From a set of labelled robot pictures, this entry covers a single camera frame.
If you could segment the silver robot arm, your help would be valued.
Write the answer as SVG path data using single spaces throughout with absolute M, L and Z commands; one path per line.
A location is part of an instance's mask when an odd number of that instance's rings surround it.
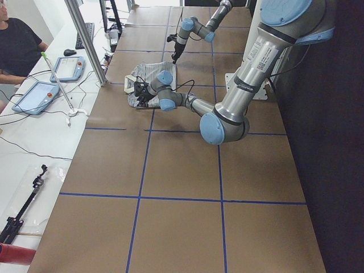
M 191 33 L 196 34 L 200 39 L 212 43 L 215 37 L 215 30 L 218 29 L 224 17 L 232 10 L 235 1 L 219 1 L 219 6 L 206 24 L 198 21 L 197 17 L 192 16 L 184 18 L 181 21 L 180 28 L 175 34 L 170 34 L 167 42 L 174 42 L 174 52 L 172 54 L 173 64 L 176 64 L 185 50 L 187 41 Z
M 236 70 L 230 89 L 215 105 L 194 94 L 174 92 L 173 76 L 167 71 L 149 83 L 135 82 L 136 100 L 140 106 L 148 107 L 149 101 L 157 97 L 162 111 L 183 106 L 197 113 L 201 117 L 200 133 L 210 144 L 238 141 L 249 130 L 245 111 L 264 80 L 271 76 L 279 56 L 291 46 L 331 39 L 336 7 L 336 1 L 262 1 L 258 36 Z

